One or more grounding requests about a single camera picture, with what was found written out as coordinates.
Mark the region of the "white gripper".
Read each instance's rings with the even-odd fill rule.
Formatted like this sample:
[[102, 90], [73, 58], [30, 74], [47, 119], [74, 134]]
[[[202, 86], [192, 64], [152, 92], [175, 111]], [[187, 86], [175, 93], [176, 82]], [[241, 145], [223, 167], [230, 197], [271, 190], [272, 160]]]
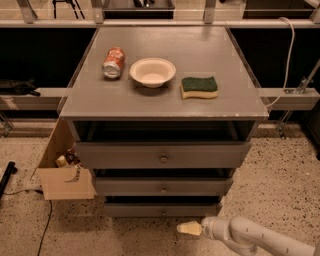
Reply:
[[179, 233], [190, 234], [195, 236], [203, 235], [212, 240], [222, 241], [224, 239], [226, 220], [217, 217], [217, 214], [206, 213], [201, 221], [201, 225], [196, 221], [181, 223], [177, 226]]

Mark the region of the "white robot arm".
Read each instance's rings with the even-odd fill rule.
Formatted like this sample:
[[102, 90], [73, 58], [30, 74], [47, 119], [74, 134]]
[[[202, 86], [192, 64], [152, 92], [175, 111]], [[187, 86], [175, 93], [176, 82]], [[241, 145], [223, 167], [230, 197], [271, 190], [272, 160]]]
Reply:
[[258, 248], [272, 256], [320, 256], [320, 243], [308, 245], [241, 216], [206, 217], [200, 223], [181, 223], [177, 231], [220, 241], [240, 256], [255, 256]]

